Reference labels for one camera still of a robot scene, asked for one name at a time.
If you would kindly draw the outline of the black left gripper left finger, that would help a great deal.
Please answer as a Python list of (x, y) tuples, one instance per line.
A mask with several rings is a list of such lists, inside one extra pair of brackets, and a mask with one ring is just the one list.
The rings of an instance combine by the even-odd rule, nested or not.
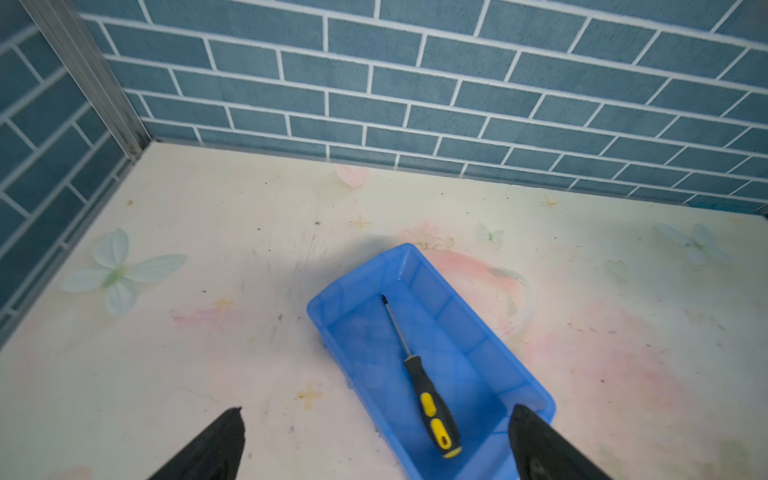
[(241, 407), (225, 410), (150, 480), (235, 480), (245, 447)]

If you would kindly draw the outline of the aluminium corner post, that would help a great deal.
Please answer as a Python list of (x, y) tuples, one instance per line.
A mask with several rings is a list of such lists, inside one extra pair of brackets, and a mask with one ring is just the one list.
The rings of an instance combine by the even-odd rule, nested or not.
[(72, 3), (22, 0), (21, 4), (125, 155), (137, 162), (151, 137)]

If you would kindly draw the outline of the blue plastic bin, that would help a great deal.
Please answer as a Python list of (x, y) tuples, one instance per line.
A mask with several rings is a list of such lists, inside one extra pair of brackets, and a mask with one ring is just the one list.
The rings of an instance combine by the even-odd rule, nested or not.
[[(512, 409), (524, 404), (546, 422), (556, 413), (549, 392), (412, 244), (334, 281), (307, 313), (410, 479), (515, 479)], [(458, 424), (463, 450), (453, 459), (421, 422), (405, 346)]]

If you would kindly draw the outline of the black and yellow screwdriver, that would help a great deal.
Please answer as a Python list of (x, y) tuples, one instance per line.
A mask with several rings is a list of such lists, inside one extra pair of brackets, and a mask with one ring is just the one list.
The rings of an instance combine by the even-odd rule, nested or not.
[(462, 450), (456, 422), (426, 373), (421, 357), (415, 355), (409, 348), (389, 300), (382, 295), (381, 301), (405, 351), (404, 367), (411, 378), (424, 428), (441, 456), (446, 459), (454, 458)]

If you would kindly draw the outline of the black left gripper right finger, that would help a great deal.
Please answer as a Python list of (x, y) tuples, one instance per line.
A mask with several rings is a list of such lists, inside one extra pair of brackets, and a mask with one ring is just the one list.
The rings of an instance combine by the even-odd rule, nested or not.
[(512, 410), (508, 437), (522, 480), (610, 480), (546, 421), (525, 405)]

